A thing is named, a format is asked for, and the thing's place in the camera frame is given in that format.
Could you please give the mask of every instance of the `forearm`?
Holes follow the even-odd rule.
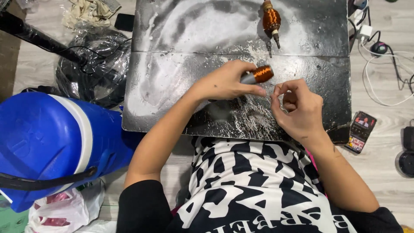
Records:
[[[158,180],[160,172],[201,100],[185,93],[141,140],[125,179],[125,188],[141,180]]]
[[[326,133],[307,149],[315,159],[325,192],[332,203],[345,210],[368,213],[379,208],[372,191]]]

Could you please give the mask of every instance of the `hand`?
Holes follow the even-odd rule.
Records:
[[[188,92],[201,100],[232,100],[245,94],[266,97],[263,88],[240,83],[240,77],[244,72],[255,69],[257,67],[253,63],[240,60],[228,61],[197,81]]]
[[[281,94],[284,94],[283,107],[288,110],[287,114],[280,108],[278,96]],[[279,126],[303,146],[327,138],[322,125],[323,99],[312,93],[303,79],[276,85],[270,98],[272,113]]]

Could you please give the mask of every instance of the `person's left hand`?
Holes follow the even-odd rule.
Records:
[[[244,72],[255,69],[257,67],[253,63],[240,60],[228,61],[197,81],[188,92],[200,100],[232,100],[245,94],[266,97],[263,88],[240,83],[240,77]]]

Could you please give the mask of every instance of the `black and white shirt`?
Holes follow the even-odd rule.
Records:
[[[333,206],[303,148],[207,137],[193,145],[188,197],[177,215],[158,181],[141,181],[120,196],[117,232],[403,232],[384,207],[361,213]]]

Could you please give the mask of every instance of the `copper wire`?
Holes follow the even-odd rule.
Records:
[[[271,8],[267,9],[263,15],[263,28],[265,30],[279,30],[280,28],[280,15],[279,13]]]
[[[264,83],[273,77],[273,70],[270,66],[261,66],[253,71],[257,83]]]

